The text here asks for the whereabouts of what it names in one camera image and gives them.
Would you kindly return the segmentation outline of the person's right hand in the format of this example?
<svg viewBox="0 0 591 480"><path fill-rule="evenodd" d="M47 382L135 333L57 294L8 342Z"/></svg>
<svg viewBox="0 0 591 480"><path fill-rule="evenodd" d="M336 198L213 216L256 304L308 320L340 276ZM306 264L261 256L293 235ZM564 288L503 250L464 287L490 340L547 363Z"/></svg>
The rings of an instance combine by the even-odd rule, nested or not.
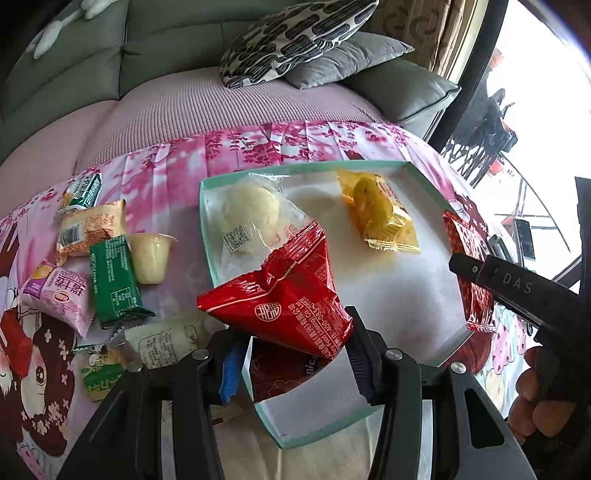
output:
<svg viewBox="0 0 591 480"><path fill-rule="evenodd" d="M517 380L518 397L513 402L506 421L520 445L536 432L548 438L555 437L575 410L573 402L541 400L541 382L535 365L538 354L543 351L542 347L532 347L525 352L528 369Z"/></svg>

